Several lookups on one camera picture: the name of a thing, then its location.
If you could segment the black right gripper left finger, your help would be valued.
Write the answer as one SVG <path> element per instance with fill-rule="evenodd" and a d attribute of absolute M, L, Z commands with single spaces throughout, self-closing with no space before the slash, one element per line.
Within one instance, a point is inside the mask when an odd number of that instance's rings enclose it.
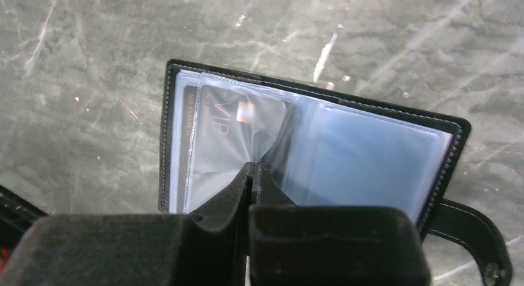
<path fill-rule="evenodd" d="M 37 220 L 2 285 L 244 285 L 255 165 L 190 214 L 54 215 Z"/>

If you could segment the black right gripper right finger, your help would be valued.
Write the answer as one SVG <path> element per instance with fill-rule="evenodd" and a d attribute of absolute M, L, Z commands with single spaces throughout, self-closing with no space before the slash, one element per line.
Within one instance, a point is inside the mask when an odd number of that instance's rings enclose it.
<path fill-rule="evenodd" d="M 416 228 L 401 210 L 297 206 L 262 163 L 248 212 L 252 285 L 430 285 Z"/>

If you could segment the black leather card holder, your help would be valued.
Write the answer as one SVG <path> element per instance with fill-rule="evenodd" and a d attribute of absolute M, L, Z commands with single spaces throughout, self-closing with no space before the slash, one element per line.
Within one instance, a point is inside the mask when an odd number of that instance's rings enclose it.
<path fill-rule="evenodd" d="M 199 87 L 259 92 L 291 108 L 276 146 L 255 164 L 300 206 L 388 206 L 407 213 L 421 238 L 464 247 L 484 285 L 508 285 L 512 263 L 484 214 L 444 199 L 471 131 L 454 116 L 373 101 L 241 71 L 171 59 L 166 65 L 159 210 L 176 212 L 179 163 L 189 149 Z"/>

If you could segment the black VIP card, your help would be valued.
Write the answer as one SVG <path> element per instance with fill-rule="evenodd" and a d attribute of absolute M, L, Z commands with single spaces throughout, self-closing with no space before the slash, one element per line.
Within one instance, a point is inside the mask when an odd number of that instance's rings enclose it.
<path fill-rule="evenodd" d="M 196 120 L 182 153 L 176 212 L 189 213 L 231 183 L 247 162 L 276 146 L 291 108 L 259 92 L 212 85 L 198 89 Z"/>

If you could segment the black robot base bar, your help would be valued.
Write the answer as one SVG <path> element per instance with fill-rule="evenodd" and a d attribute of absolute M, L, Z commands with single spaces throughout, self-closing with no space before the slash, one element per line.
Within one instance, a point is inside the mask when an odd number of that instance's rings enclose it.
<path fill-rule="evenodd" d="M 44 211 L 1 186 L 1 267 L 23 234 L 38 218 L 45 216 Z"/>

